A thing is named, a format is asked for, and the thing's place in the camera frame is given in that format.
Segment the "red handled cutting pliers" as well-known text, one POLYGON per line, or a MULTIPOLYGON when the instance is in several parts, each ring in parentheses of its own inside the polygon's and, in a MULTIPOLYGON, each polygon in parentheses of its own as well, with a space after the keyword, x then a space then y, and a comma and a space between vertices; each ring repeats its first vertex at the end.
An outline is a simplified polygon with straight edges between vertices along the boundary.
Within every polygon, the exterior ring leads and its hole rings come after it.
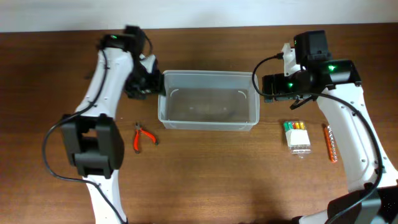
POLYGON ((139 123, 135 123, 135 130, 136 130, 136 133, 135 133, 134 140, 133 140, 133 148, 134 148, 134 152, 136 154, 139 154, 141 152, 139 149, 139 142, 140 142, 141 134, 146 135, 148 138, 150 138, 151 141, 155 145, 159 144, 157 138, 152 133, 146 131, 139 123))

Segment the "pack of coloured markers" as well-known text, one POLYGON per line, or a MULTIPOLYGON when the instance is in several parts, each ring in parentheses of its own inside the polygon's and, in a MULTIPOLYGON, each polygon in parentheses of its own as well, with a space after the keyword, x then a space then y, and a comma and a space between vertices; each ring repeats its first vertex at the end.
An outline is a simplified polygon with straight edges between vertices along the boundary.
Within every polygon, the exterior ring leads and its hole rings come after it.
POLYGON ((312 152, 308 131, 303 121, 285 121, 283 127, 291 154, 303 158, 312 152))

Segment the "clear plastic container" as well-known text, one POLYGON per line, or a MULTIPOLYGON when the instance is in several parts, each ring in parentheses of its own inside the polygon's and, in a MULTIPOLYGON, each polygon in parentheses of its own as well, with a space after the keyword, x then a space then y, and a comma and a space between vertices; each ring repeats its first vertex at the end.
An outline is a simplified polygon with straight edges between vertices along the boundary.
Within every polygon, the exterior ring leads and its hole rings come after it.
POLYGON ((250 131, 259 122, 251 72, 166 70, 158 119, 167 129, 250 131))

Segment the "orange bit holder strip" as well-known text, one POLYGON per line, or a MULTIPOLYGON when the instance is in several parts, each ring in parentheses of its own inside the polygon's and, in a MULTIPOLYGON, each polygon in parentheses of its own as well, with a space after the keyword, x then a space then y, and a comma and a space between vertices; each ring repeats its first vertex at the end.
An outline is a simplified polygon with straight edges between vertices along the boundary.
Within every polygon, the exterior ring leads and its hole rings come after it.
POLYGON ((326 146, 328 149, 329 159, 331 160, 332 163, 336 163, 338 161, 338 157, 336 154, 336 144, 335 144, 335 138, 334 138, 333 132, 332 132, 330 126, 325 126, 323 128, 323 131, 325 134, 325 140, 326 140, 326 146))

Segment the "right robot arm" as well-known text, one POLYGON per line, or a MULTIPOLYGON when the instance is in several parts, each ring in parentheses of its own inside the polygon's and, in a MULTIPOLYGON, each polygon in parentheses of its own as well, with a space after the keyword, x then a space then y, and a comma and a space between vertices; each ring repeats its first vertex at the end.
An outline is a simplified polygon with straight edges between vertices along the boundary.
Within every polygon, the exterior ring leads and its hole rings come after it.
POLYGON ((397 223, 397 170, 382 148, 364 102, 362 81, 351 60, 334 60, 323 30, 294 37, 274 56, 284 72, 262 78, 266 102, 313 100, 331 126, 343 160, 348 194, 326 210, 292 223, 397 223))

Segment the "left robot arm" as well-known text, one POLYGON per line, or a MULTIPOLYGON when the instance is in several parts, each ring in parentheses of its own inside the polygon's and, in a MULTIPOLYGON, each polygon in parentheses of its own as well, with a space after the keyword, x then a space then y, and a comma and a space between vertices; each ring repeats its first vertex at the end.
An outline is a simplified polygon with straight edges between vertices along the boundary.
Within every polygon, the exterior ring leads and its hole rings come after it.
POLYGON ((104 35, 84 99, 61 120, 68 161, 80 175, 79 182, 88 187, 96 223, 128 222, 118 184, 125 147, 115 118, 122 93, 136 100, 165 94, 155 55, 144 54, 149 42, 138 26, 104 35))

